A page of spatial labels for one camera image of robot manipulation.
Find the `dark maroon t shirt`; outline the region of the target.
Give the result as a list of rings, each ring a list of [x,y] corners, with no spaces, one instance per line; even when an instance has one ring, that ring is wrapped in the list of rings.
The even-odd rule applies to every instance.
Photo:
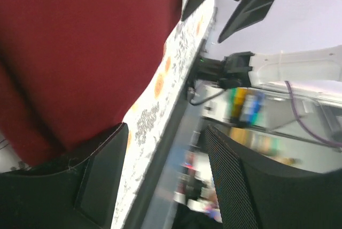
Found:
[[[122,122],[182,0],[1,0],[1,132],[37,166]]]

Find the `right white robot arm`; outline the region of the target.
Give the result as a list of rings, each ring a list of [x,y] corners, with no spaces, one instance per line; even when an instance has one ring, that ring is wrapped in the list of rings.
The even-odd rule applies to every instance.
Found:
[[[214,0],[214,25],[204,56],[222,60],[250,51],[255,86],[289,81],[341,91],[341,0],[275,0],[263,19],[218,41],[238,3]]]

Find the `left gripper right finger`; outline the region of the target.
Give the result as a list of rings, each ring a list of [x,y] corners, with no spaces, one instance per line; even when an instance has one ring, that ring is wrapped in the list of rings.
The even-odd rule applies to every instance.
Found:
[[[341,228],[341,170],[284,165],[211,125],[205,141],[224,228]]]

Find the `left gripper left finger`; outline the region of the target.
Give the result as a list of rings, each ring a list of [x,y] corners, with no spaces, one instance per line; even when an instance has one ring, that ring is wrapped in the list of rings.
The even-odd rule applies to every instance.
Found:
[[[125,123],[30,170],[1,174],[1,228],[110,228],[128,140]]]

